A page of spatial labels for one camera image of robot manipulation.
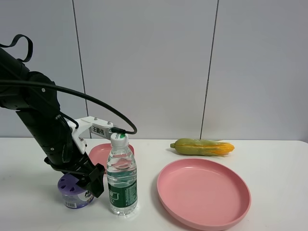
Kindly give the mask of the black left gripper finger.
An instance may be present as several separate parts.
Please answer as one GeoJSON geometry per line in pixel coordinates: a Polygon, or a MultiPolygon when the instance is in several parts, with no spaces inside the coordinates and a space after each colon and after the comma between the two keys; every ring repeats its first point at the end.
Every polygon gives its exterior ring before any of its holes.
{"type": "Polygon", "coordinates": [[[105,168],[101,164],[97,164],[89,174],[78,175],[77,186],[89,191],[94,197],[99,198],[104,192],[103,176],[105,168]]]}

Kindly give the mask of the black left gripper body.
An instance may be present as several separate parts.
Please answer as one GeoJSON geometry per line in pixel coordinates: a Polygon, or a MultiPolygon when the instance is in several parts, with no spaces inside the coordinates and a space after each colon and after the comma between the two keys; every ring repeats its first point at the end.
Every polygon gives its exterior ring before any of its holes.
{"type": "Polygon", "coordinates": [[[73,148],[72,157],[67,163],[63,162],[63,148],[60,146],[44,147],[44,152],[47,155],[44,162],[64,174],[69,173],[77,178],[78,175],[89,174],[94,169],[89,156],[86,153],[81,154],[76,147],[73,148]]]}

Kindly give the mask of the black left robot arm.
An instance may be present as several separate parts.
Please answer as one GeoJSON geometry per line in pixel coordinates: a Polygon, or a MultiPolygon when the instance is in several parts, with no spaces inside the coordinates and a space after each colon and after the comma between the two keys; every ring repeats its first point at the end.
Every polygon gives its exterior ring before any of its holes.
{"type": "Polygon", "coordinates": [[[46,154],[45,163],[54,170],[70,173],[77,185],[98,198],[104,191],[104,167],[94,165],[72,138],[72,130],[61,115],[57,92],[45,87],[0,88],[2,108],[15,110],[46,154]]]}

